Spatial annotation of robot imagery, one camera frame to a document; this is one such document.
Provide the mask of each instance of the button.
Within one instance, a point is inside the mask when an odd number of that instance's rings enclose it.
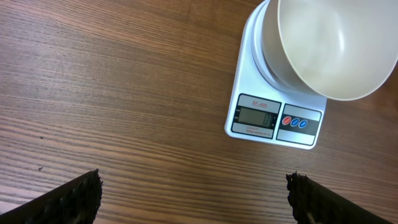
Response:
[[[288,125],[291,121],[292,121],[292,118],[290,116],[287,116],[283,119],[282,124]]]
[[[300,122],[300,119],[294,118],[292,122],[290,122],[291,127],[296,127]]]
[[[300,124],[298,125],[298,127],[299,127],[299,128],[305,128],[307,124],[308,124],[308,121],[307,121],[307,120],[302,120],[302,121],[300,122]]]

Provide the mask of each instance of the red button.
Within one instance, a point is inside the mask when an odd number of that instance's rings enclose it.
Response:
[[[290,116],[287,116],[283,119],[282,124],[288,125],[291,121],[292,121],[292,118]]]

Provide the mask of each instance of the model number label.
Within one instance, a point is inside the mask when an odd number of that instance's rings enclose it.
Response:
[[[259,107],[262,107],[262,108],[266,108],[267,104],[266,103],[259,103],[256,100],[253,100],[253,106],[259,106]]]

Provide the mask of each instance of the blue button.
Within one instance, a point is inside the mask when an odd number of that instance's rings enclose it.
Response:
[[[300,124],[298,125],[298,127],[299,127],[299,128],[305,128],[307,124],[308,124],[308,121],[307,121],[307,120],[302,120],[302,121],[300,122]]]
[[[296,127],[300,122],[300,119],[294,118],[292,122],[290,122],[291,127]]]

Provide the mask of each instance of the kitchen scale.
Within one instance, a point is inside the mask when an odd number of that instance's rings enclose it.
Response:
[[[291,90],[272,73],[261,41],[268,3],[262,2],[245,25],[225,131],[233,138],[312,149],[326,97]]]

